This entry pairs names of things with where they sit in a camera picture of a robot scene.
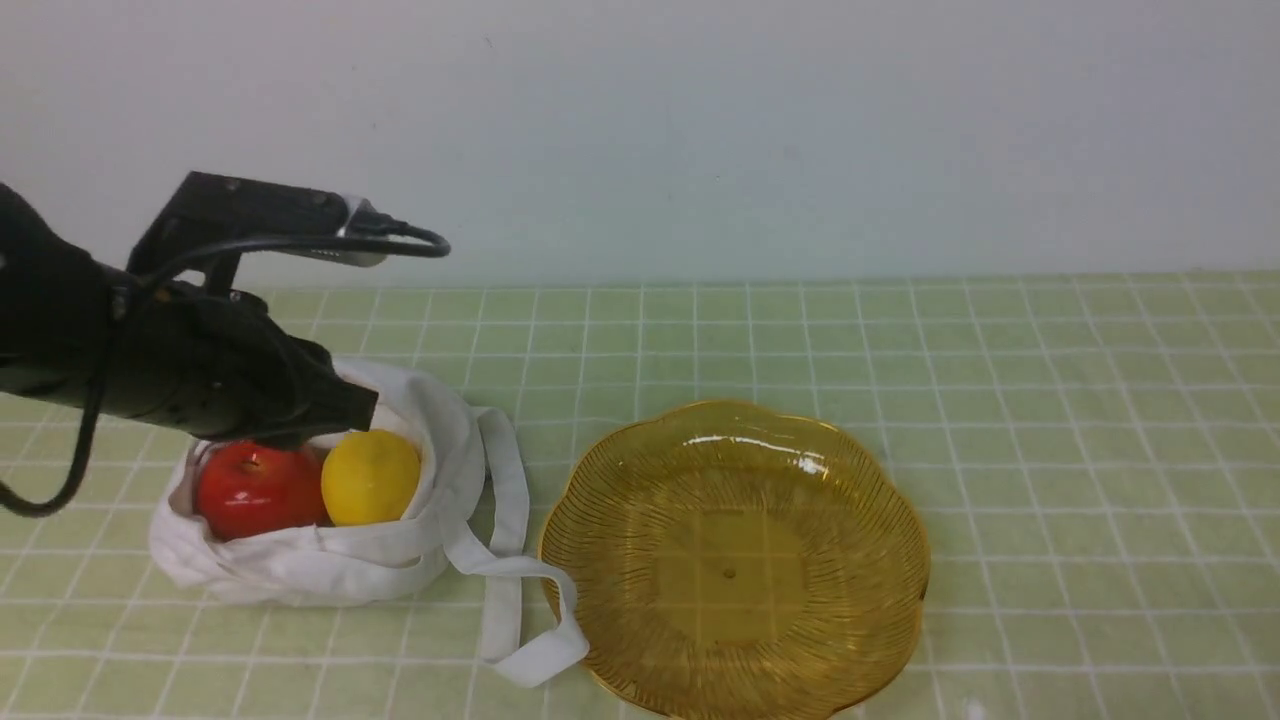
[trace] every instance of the white wall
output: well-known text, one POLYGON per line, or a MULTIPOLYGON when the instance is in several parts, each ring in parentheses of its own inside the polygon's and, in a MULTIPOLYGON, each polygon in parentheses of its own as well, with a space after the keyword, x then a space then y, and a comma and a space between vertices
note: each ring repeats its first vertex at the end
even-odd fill
POLYGON ((0 1, 0 178, 59 232, 122 263, 188 169, 456 247, 250 282, 1280 265, 1280 3, 0 1))

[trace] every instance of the yellow lemon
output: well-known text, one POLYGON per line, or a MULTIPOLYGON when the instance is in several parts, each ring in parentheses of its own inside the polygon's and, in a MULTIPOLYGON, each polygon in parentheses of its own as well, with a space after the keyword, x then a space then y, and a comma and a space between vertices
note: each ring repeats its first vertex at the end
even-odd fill
POLYGON ((413 445, 396 433, 347 434, 320 474, 329 519, 338 527, 399 520, 417 492, 421 466, 413 445))

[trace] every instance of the black cable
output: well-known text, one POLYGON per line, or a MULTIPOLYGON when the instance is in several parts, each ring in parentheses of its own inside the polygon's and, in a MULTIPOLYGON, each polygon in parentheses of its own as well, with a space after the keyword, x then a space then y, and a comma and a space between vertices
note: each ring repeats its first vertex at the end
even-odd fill
POLYGON ((97 418, 101 415, 102 402, 106 400, 106 380, 110 374, 111 363, 115 360, 116 348, 124 343, 129 333, 137 327, 138 319, 142 316, 142 310, 155 301, 160 288, 187 270, 192 261, 227 255, 229 252, 244 254, 283 250, 375 252, 413 258, 443 258, 451 251, 449 242, 431 231, 416 228, 381 213, 369 213, 365 222, 357 223, 361 219, 360 215, 357 214, 356 218, 352 218, 353 222, 348 225, 348 232, 358 229, 361 232, 378 232, 380 234, 401 234, 422 240, 425 245, 365 237, 261 236, 228 240, 197 247, 161 265, 159 270, 152 273, 131 293, 124 316, 116 325, 115 332, 108 337, 102 347, 102 355, 99 357, 97 365, 90 375, 84 407, 81 411, 79 432, 76 436, 76 450, 72 452, 72 465, 67 470, 67 479, 63 480, 63 487, 54 497, 44 502, 32 502, 15 493, 8 483, 0 480, 0 506, 22 518, 47 518, 67 507, 67 503, 76 497, 81 483, 84 480, 84 473, 88 470, 88 460, 93 447, 93 432, 97 429, 97 418), (389 228, 383 229, 384 224, 389 225, 389 228))

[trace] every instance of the apple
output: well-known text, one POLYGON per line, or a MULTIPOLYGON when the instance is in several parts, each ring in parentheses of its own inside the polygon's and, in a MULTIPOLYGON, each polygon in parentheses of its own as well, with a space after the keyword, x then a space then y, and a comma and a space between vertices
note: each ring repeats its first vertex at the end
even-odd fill
POLYGON ((196 482, 195 510, 228 542, 261 533, 328 524, 315 451, 234 442, 215 450, 196 482))

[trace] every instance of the yellow glass plate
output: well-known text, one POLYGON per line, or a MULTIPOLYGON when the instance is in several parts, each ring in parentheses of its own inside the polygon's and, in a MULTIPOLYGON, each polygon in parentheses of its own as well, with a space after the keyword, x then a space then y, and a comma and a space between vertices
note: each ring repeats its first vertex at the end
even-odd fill
POLYGON ((595 678, 684 720, 826 720, 870 697, 915 650, 929 578, 924 528, 867 450, 736 401, 596 443, 539 555, 577 584, 595 678))

